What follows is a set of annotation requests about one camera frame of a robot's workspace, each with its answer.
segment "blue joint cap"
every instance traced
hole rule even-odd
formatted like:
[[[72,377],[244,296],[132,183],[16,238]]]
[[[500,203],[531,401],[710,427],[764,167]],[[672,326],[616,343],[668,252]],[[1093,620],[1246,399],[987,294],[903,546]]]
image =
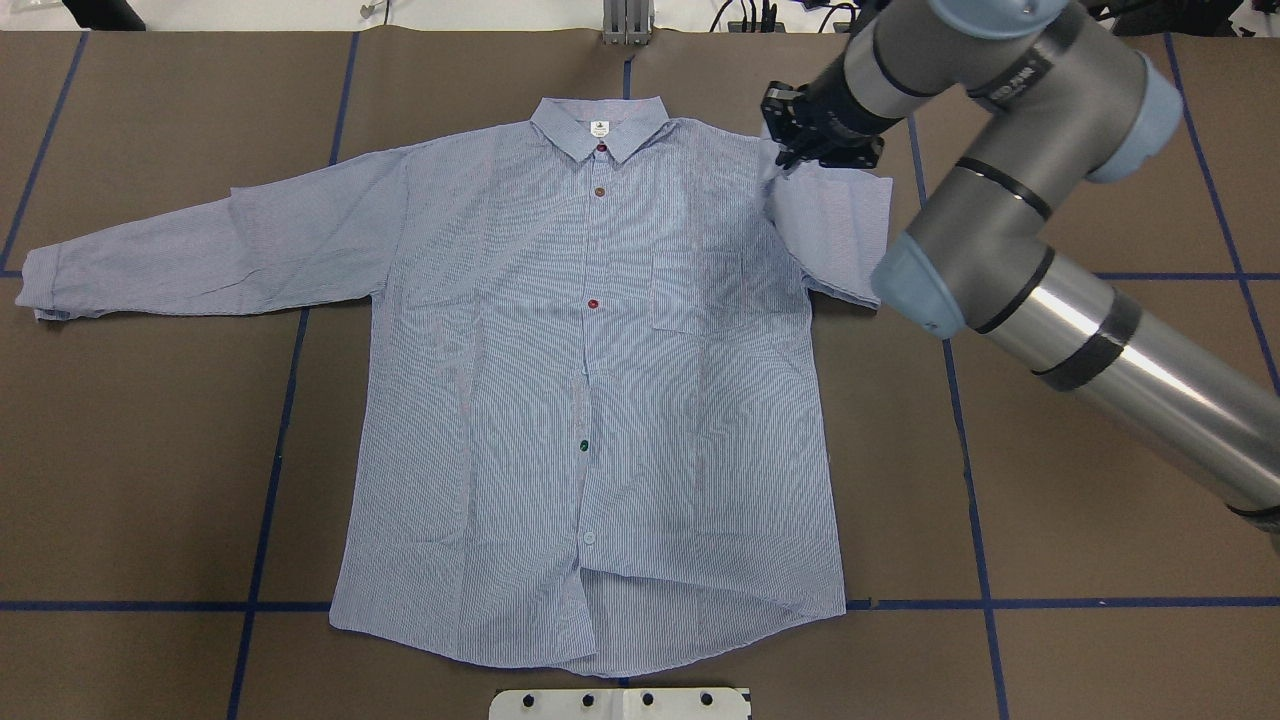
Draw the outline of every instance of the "blue joint cap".
[[[942,340],[964,329],[964,315],[942,275],[905,232],[872,270],[876,295]]]
[[[1183,119],[1181,95],[1156,70],[1149,58],[1142,55],[1142,61],[1147,65],[1147,90],[1138,117],[1111,159],[1084,176],[1089,182],[1115,182],[1137,172],[1147,158],[1160,152]]]
[[[1012,40],[1044,29],[1071,0],[929,0],[942,22],[982,40]]]

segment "striped shirt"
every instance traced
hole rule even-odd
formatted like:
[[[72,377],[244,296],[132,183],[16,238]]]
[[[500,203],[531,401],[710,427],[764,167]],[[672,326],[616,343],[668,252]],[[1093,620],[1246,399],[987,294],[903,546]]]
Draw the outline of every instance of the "striped shirt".
[[[859,281],[788,252],[759,149],[658,99],[544,100],[35,250],[18,304],[371,296],[332,624],[480,665],[663,670],[845,610],[805,287]],[[869,272],[883,232],[841,255]]]

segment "shirt cuff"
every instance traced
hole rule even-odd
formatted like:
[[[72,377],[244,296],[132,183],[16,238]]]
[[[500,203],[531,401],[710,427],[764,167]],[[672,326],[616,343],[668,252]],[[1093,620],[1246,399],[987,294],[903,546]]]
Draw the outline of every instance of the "shirt cuff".
[[[22,292],[15,305],[33,307],[37,320],[69,320],[72,314],[54,310],[54,278],[58,275],[58,246],[37,247],[22,264]]]

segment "robotic arm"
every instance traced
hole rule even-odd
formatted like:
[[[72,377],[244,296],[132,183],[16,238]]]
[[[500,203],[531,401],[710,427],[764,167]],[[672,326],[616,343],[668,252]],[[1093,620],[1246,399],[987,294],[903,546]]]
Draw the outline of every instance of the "robotic arm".
[[[812,83],[762,102],[783,172],[874,167],[895,123],[952,85],[992,119],[872,275],[941,338],[991,338],[1129,427],[1280,552],[1280,398],[1037,234],[1082,181],[1156,154],[1181,99],[1071,0],[896,0]]]

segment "white floor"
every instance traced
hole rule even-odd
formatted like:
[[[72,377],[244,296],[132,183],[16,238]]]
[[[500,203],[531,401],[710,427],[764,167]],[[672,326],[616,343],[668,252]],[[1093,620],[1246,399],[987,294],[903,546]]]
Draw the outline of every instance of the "white floor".
[[[151,29],[364,29],[383,23],[379,6],[362,18],[361,5],[374,0],[131,0]],[[390,23],[415,29],[561,29],[599,28],[602,0],[390,0]],[[1231,15],[1236,27],[1260,36],[1276,37],[1280,20],[1247,9]],[[717,0],[654,0],[658,27],[707,32],[719,8]],[[805,12],[792,0],[778,4],[778,20],[788,32],[817,32],[827,9]],[[840,10],[832,20],[847,19]],[[735,3],[719,23],[742,18]],[[0,0],[0,29],[78,29],[70,13],[56,0]],[[832,32],[831,23],[826,32]]]

